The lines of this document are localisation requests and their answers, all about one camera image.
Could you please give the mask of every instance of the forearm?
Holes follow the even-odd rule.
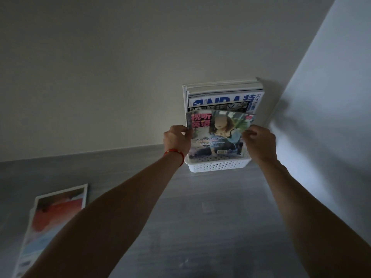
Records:
[[[93,201],[57,234],[24,277],[108,277],[181,162],[180,154],[170,152]]]
[[[259,162],[294,247],[309,275],[355,274],[371,270],[371,248],[313,197],[281,165]]]

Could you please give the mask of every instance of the perforated basket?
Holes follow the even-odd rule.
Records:
[[[246,145],[243,146],[241,156],[239,157],[209,156],[190,159],[187,155],[184,159],[184,162],[188,165],[189,170],[193,173],[243,168],[250,161],[251,158],[246,149]]]

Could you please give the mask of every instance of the person's right arm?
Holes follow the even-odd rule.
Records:
[[[243,138],[309,276],[371,277],[371,247],[290,175],[277,159],[275,135],[253,125]]]

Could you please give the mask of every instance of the person's left hand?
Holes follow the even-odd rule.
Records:
[[[177,149],[185,155],[191,148],[192,130],[182,125],[171,126],[170,130],[164,132],[164,149]]]

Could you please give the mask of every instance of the english learning magazine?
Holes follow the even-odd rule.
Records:
[[[239,156],[254,114],[225,110],[194,110],[187,113],[187,127],[193,128],[189,158]]]

